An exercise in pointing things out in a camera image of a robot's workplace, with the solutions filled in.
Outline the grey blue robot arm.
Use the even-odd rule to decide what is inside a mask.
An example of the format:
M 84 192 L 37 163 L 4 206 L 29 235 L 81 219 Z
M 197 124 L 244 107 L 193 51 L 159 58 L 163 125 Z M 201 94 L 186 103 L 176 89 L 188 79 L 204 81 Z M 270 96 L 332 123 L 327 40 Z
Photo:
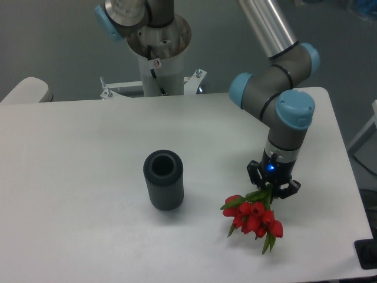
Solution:
M 271 185 L 272 196 L 284 199 L 298 192 L 292 170 L 315 102 L 296 86 L 319 67 L 320 56 L 310 44 L 300 43 L 275 1 L 240 1 L 239 5 L 270 60 L 267 71 L 255 77 L 239 74 L 231 83 L 234 104 L 269 128 L 261 161 L 247 167 L 259 189 Z M 191 29 L 175 13 L 173 1 L 104 1 L 95 16 L 114 41 L 126 40 L 141 58 L 145 96 L 184 93 L 179 57 L 191 40 Z

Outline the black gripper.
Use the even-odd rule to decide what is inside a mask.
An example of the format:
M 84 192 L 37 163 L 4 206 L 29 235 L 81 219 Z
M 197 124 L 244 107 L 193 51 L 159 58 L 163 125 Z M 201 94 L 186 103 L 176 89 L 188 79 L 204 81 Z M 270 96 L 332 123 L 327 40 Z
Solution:
M 272 197 L 286 199 L 296 194 L 301 183 L 292 179 L 292 170 L 296 161 L 278 162 L 263 152 L 261 162 L 252 160 L 247 165 L 247 172 L 252 184 L 258 189 L 264 189 L 266 183 L 273 185 Z

